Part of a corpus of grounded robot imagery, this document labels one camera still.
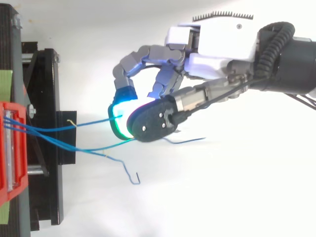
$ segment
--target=blue wire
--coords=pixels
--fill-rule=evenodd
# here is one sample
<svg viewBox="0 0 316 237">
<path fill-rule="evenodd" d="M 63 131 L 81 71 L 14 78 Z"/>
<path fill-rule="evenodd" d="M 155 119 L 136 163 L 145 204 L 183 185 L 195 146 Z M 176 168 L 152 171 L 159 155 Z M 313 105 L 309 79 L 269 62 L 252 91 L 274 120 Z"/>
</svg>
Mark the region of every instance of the blue wire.
<svg viewBox="0 0 316 237">
<path fill-rule="evenodd" d="M 18 121 L 15 121 L 13 120 L 13 122 L 4 122 L 4 123 L 7 123 L 7 124 L 12 124 L 12 125 L 17 125 L 17 126 L 22 126 L 24 124 L 18 122 Z M 34 136 L 37 136 L 38 134 L 34 134 L 34 133 L 28 133 L 30 135 L 34 135 Z M 48 137 L 50 140 L 53 140 L 54 142 L 56 143 L 59 143 L 59 144 L 62 144 L 64 146 L 67 146 L 69 144 L 65 143 L 65 142 L 62 142 L 60 140 L 57 140 L 53 137 Z M 94 148 L 94 149 L 84 149 L 85 151 L 89 151 L 89 152 L 94 152 L 94 151 L 102 151 L 102 150 L 107 150 L 107 149 L 110 149 L 110 148 L 113 148 L 113 147 L 117 147 L 117 146 L 120 146 L 120 145 L 123 145 L 125 143 L 128 143 L 128 142 L 131 142 L 131 141 L 135 141 L 135 139 L 129 139 L 127 141 L 123 141 L 123 142 L 120 142 L 120 143 L 117 143 L 117 144 L 114 144 L 114 145 L 111 145 L 111 146 L 107 146 L 107 147 L 100 147 L 100 148 Z"/>
<path fill-rule="evenodd" d="M 191 140 L 187 140 L 187 141 L 183 141 L 183 142 L 173 142 L 173 141 L 170 141 L 168 138 L 163 138 L 163 140 L 171 143 L 171 144 L 183 144 L 183 143 L 187 143 L 187 142 L 194 142 L 194 141 L 199 141 L 199 140 L 203 140 L 205 139 L 206 137 L 201 137 L 201 138 L 196 138 L 196 139 L 191 139 Z"/>
<path fill-rule="evenodd" d="M 104 155 L 104 154 L 100 154 L 100 153 L 96 153 L 96 152 L 93 152 L 93 151 L 100 151 L 100 150 L 106 150 L 106 149 L 109 149 L 109 148 L 113 148 L 113 147 L 117 147 L 117 146 L 120 146 L 122 144 L 125 144 L 127 142 L 130 142 L 130 141 L 135 141 L 136 139 L 130 139 L 130 140 L 127 140 L 127 141 L 123 141 L 121 143 L 118 143 L 118 144 L 114 144 L 114 145 L 111 145 L 111 146 L 107 146 L 107 147 L 102 147 L 102 148 L 96 148 L 96 149 L 80 149 L 80 148 L 77 148 L 77 147 L 74 147 L 70 144 L 67 144 L 65 142 L 62 142 L 58 139 L 55 139 L 55 138 L 52 138 L 52 137 L 49 137 L 49 136 L 46 136 L 46 135 L 43 135 L 37 131 L 62 131 L 62 130 L 68 130 L 68 129 L 72 129 L 72 128 L 75 128 L 75 126 L 67 126 L 67 127 L 61 127 L 61 128 L 52 128 L 52 129 L 44 129 L 44 128 L 35 128 L 35 127 L 32 127 L 32 126 L 28 126 L 28 125 L 24 125 L 20 122 L 17 122 L 13 119 L 10 119 L 10 118 L 7 118 L 7 117 L 4 117 L 6 120 L 10 121 L 10 122 L 7 122 L 5 121 L 4 123 L 8 123 L 8 124 L 12 124 L 12 125 L 17 125 L 17 126 L 21 126 L 21 127 L 24 127 L 24 128 L 27 128 L 29 129 L 30 131 L 26 131 L 26 130 L 22 130 L 22 129 L 18 129 L 18 128 L 14 128 L 14 127 L 10 127 L 10 126 L 4 126 L 5 128 L 8 128 L 8 129 L 12 129 L 12 130 L 15 130 L 15 131 L 19 131 L 19 132 L 24 132 L 24 133 L 27 133 L 27 134 L 30 134 L 30 135 L 34 135 L 34 136 L 38 136 L 38 137 L 41 137 L 43 138 L 44 140 L 62 148 L 62 149 L 65 149 L 67 151 L 71 151 L 71 152 L 84 152 L 84 153 L 88 153 L 88 154 L 92 154 L 92 155 L 97 155 L 97 156 L 102 156 L 102 157 L 106 157 L 110 160 L 113 160 L 113 161 L 116 161 L 116 162 L 120 162 L 122 163 L 123 167 L 124 167 L 124 170 L 130 180 L 130 182 L 133 184 L 133 185 L 139 185 L 140 184 L 140 180 L 139 180 L 139 177 L 138 177 L 138 173 L 136 173 L 136 176 L 137 176 L 137 179 L 138 179 L 138 183 L 135 183 L 132 181 L 132 178 L 126 168 L 126 165 L 124 163 L 123 160 L 120 160 L 120 159 L 115 159 L 113 157 L 110 157 L 110 156 L 107 156 L 107 155 Z M 78 124 L 77 126 L 85 126 L 85 125 L 90 125 L 90 124 L 95 124 L 95 123 L 98 123 L 98 122 L 103 122 L 103 121 L 109 121 L 109 120 L 112 120 L 112 119 L 115 119 L 115 118 L 110 118 L 110 119 L 104 119 L 104 120 L 100 120 L 100 121 L 95 121 L 95 122 L 89 122 L 89 123 L 82 123 L 82 124 Z M 196 139 L 191 139 L 191 140 L 187 140 L 187 141 L 182 141 L 182 142 L 172 142 L 170 141 L 169 139 L 167 138 L 163 138 L 163 140 L 171 143 L 171 144 L 184 144 L 184 143 L 187 143 L 187 142 L 193 142 L 193 141 L 199 141 L 199 140 L 203 140 L 205 139 L 205 137 L 203 138 L 196 138 Z"/>
<path fill-rule="evenodd" d="M 48 142 L 50 142 L 50 143 L 52 143 L 52 144 L 54 144 L 54 145 L 56 145 L 56 146 L 62 148 L 62 149 L 68 150 L 68 151 L 84 152 L 84 153 L 88 153 L 88 154 L 92 154 L 92 155 L 97 155 L 97 156 L 106 157 L 106 158 L 108 158 L 108 159 L 110 159 L 110 160 L 113 160 L 113 161 L 116 161 L 116 162 L 120 162 L 120 163 L 122 163 L 122 165 L 123 165 L 123 167 L 124 167 L 124 170 L 125 170 L 125 172 L 126 172 L 128 178 L 129 178 L 130 182 L 131 182 L 133 185 L 139 185 L 139 184 L 140 184 L 140 180 L 139 180 L 139 177 L 138 177 L 138 173 L 136 173 L 136 176 L 137 176 L 137 179 L 138 179 L 138 183 L 135 183 L 135 182 L 132 181 L 132 178 L 131 178 L 131 176 L 130 176 L 130 174 L 129 174 L 129 172 L 128 172 L 128 170 L 127 170 L 127 168 L 126 168 L 126 165 L 125 165 L 125 163 L 124 163 L 123 160 L 115 159 L 115 158 L 113 158 L 113 157 L 110 157 L 110 156 L 107 156 L 107 155 L 104 155 L 104 154 L 100 154 L 100 153 L 92 152 L 92 151 L 89 151 L 89 150 L 84 150 L 84 149 L 80 149 L 80 148 L 74 147 L 74 146 L 72 146 L 72 145 L 69 145 L 69 144 L 64 143 L 64 142 L 62 142 L 62 141 L 59 141 L 59 140 L 54 139 L 54 138 L 52 138 L 52 137 L 48 137 L 48 136 L 46 136 L 46 135 L 42 135 L 42 134 L 40 134 L 39 132 L 34 131 L 34 130 L 31 131 L 31 132 L 29 132 L 29 131 L 25 131 L 25 130 L 18 129 L 18 128 L 14 128 L 14 127 L 10 127 L 10 126 L 4 126 L 4 127 L 5 127 L 5 128 L 8 128 L 8 129 L 11 129 L 11 130 L 14 130 L 14 131 L 19 131 L 19 132 L 28 133 L 28 134 L 30 134 L 30 135 L 39 136 L 39 137 L 43 138 L 44 140 L 46 140 L 46 141 L 48 141 Z"/>
<path fill-rule="evenodd" d="M 106 119 L 98 120 L 98 121 L 94 121 L 94 122 L 81 123 L 81 124 L 77 124 L 77 127 L 92 125 L 92 124 L 101 123 L 101 122 L 107 122 L 107 121 L 115 120 L 115 119 L 120 118 L 120 117 L 122 117 L 122 116 L 113 117 L 113 118 L 106 118 Z M 4 119 L 8 120 L 10 122 L 16 122 L 14 119 L 11 119 L 8 117 L 4 117 Z M 28 126 L 28 125 L 25 125 L 22 123 L 20 124 L 20 126 L 27 128 L 27 129 L 30 129 L 30 130 L 39 131 L 39 132 L 58 132 L 58 131 L 64 131 L 64 130 L 69 130 L 69 129 L 75 128 L 75 126 L 73 126 L 73 125 L 65 126 L 65 127 L 57 127 L 57 128 L 40 128 L 40 127 Z"/>
</svg>

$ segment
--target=bolt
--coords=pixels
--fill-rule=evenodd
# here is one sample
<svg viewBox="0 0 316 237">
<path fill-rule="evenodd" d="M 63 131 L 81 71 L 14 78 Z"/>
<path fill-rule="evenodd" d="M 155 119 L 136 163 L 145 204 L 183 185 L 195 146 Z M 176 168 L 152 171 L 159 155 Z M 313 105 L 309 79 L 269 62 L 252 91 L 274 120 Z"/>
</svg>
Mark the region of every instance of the bolt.
<svg viewBox="0 0 316 237">
<path fill-rule="evenodd" d="M 20 30 L 22 28 L 20 14 L 15 14 L 13 16 L 12 25 L 15 26 L 18 30 Z"/>
<path fill-rule="evenodd" d="M 36 109 L 32 104 L 28 106 L 28 112 L 29 112 L 29 117 L 32 119 L 34 118 L 34 115 L 36 114 Z"/>
<path fill-rule="evenodd" d="M 60 63 L 60 56 L 59 54 L 55 54 L 55 63 Z"/>
</svg>

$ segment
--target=green tape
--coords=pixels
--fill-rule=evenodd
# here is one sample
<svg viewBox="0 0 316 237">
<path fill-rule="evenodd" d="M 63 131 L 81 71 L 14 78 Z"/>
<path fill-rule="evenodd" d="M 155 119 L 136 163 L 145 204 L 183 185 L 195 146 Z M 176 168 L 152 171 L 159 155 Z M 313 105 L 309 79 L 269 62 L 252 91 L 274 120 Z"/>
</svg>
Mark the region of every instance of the green tape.
<svg viewBox="0 0 316 237">
<path fill-rule="evenodd" d="M 10 102 L 12 85 L 12 71 L 0 70 L 0 101 Z M 7 225 L 9 221 L 10 202 L 0 206 L 0 225 Z"/>
<path fill-rule="evenodd" d="M 9 222 L 10 202 L 5 202 L 0 206 L 0 225 L 7 225 Z"/>
<path fill-rule="evenodd" d="M 10 101 L 12 71 L 0 70 L 0 101 Z"/>
</svg>

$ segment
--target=red connector block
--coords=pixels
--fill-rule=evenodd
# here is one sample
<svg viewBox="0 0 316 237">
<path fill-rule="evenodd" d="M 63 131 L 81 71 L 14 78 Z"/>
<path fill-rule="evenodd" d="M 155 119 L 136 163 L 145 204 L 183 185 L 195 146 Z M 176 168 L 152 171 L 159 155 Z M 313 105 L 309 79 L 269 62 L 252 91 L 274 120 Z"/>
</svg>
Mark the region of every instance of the red connector block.
<svg viewBox="0 0 316 237">
<path fill-rule="evenodd" d="M 5 128 L 4 117 L 26 124 L 26 109 L 20 104 L 0 102 L 0 206 L 28 186 L 26 133 Z"/>
</svg>

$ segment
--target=robotic hand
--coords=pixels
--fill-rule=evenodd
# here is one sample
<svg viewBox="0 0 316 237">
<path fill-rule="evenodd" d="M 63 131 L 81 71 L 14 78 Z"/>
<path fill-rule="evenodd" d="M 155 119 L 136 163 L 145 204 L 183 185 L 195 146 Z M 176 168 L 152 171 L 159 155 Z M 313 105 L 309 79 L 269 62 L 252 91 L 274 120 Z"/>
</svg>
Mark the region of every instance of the robotic hand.
<svg viewBox="0 0 316 237">
<path fill-rule="evenodd" d="M 249 88 L 292 95 L 313 91 L 316 43 L 293 37 L 294 26 L 287 22 L 258 32 L 252 19 L 231 12 L 194 17 L 192 23 L 171 27 L 165 46 L 142 46 L 124 57 L 113 70 L 116 94 L 109 107 L 110 117 L 122 116 L 111 123 L 116 136 L 160 139 L 194 112 L 238 98 Z M 144 105 L 131 77 L 148 67 L 160 71 L 148 94 L 151 102 Z M 184 77 L 205 82 L 179 90 Z"/>
</svg>

